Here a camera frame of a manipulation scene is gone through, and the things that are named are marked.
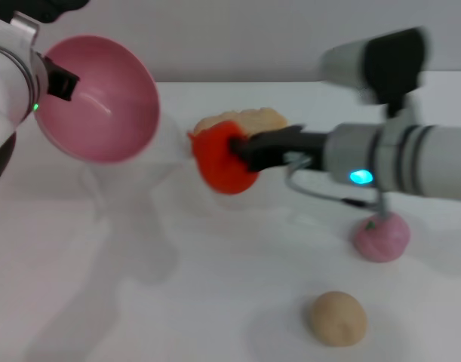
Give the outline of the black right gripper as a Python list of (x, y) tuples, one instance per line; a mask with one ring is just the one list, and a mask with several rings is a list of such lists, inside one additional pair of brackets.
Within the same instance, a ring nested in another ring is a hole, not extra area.
[(324, 147), (327, 138), (326, 133), (307, 132), (302, 126), (290, 126), (252, 136), (252, 149), (249, 140), (241, 137), (231, 137), (228, 147), (230, 153), (249, 172), (286, 165), (284, 155), (288, 152), (297, 152), (310, 158), (311, 164), (306, 169), (324, 171)]

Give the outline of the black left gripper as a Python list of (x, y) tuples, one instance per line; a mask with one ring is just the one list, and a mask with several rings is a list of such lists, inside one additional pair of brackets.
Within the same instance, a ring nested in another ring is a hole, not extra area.
[(62, 70), (48, 57), (44, 57), (43, 63), (48, 74), (48, 93), (59, 99), (70, 101), (80, 78), (71, 72)]

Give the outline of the orange toy fruit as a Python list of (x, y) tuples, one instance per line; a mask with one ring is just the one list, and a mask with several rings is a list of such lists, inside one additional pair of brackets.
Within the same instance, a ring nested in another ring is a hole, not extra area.
[(198, 133), (187, 133), (198, 171), (215, 192), (237, 195), (248, 190), (258, 179), (247, 165), (230, 151), (229, 141), (248, 137), (235, 121), (222, 121)]

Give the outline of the pink plastic bowl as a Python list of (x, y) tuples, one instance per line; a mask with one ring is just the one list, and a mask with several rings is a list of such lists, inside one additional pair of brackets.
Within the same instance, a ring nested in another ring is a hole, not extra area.
[(46, 95), (35, 119), (62, 152), (111, 164), (141, 153), (156, 135), (160, 99), (144, 64), (126, 47), (95, 35), (54, 45), (47, 57), (77, 75), (69, 101)]

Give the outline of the long beige bread loaf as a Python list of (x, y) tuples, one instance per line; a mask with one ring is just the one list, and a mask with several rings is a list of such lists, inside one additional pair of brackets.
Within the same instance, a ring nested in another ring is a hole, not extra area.
[(280, 130), (288, 126), (288, 120), (272, 108), (245, 109), (242, 111), (228, 111), (200, 120), (193, 131), (188, 132), (189, 138), (194, 139), (199, 133), (225, 121), (235, 123), (240, 134), (245, 137)]

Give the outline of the pink toy peach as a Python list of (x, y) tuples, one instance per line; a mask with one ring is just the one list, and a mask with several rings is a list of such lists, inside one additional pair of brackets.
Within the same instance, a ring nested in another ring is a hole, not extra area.
[(400, 258), (410, 242), (410, 228), (396, 213), (374, 214), (357, 227), (352, 243), (371, 262), (392, 262)]

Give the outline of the round beige bun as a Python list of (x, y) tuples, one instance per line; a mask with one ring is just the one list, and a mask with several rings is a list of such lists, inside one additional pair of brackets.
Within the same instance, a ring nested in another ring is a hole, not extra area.
[(340, 291), (320, 295), (309, 309), (309, 324), (319, 342), (330, 347), (349, 347), (367, 333), (367, 314), (361, 303)]

